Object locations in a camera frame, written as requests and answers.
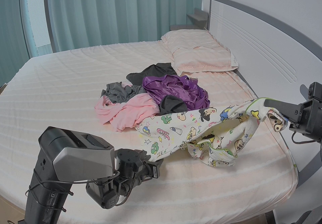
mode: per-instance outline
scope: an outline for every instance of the purple satin fabric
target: purple satin fabric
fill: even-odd
[[[206,90],[198,86],[198,80],[187,76],[165,75],[164,77],[144,77],[142,86],[158,105],[168,95],[181,98],[188,110],[208,108],[210,101]]]

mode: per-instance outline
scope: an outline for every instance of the pillowcase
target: pillowcase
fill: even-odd
[[[230,50],[222,47],[207,30],[181,29],[161,37],[174,58],[174,69],[182,72],[223,72],[238,68]]]

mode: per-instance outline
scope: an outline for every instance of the white headboard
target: white headboard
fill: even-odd
[[[210,0],[209,16],[209,32],[231,50],[237,74],[258,97],[299,104],[307,100],[306,87],[322,83],[322,48],[298,30],[230,0]],[[320,144],[296,145],[291,131],[282,135],[300,172],[311,176],[321,167]],[[294,139],[307,140],[300,134]]]

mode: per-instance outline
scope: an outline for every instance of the dark gray cloth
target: dark gray cloth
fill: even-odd
[[[172,68],[171,63],[157,63],[148,66],[140,73],[130,73],[126,76],[133,85],[142,85],[142,79],[144,77],[163,77],[165,75],[176,75],[177,73]]]
[[[101,97],[103,95],[106,95],[107,97],[109,97],[112,103],[122,103],[127,102],[139,93],[146,93],[145,89],[142,86],[127,85],[124,88],[122,87],[122,82],[115,82],[106,85],[106,90],[102,91]]]
[[[174,95],[165,96],[160,102],[159,107],[161,115],[188,111],[187,105],[184,101]]]

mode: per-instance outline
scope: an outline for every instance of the mattress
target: mattress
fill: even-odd
[[[115,149],[140,149],[134,129],[101,125],[94,106],[107,83],[125,80],[157,62],[171,62],[161,41],[95,46],[30,59],[0,95],[0,194],[25,208],[38,137],[47,126],[88,132]],[[211,105],[254,98],[234,73],[193,73]],[[135,187],[122,206],[104,210],[73,185],[60,223],[232,223],[270,211],[297,184],[281,136],[261,123],[233,167],[210,167],[178,150],[165,158],[161,177]]]

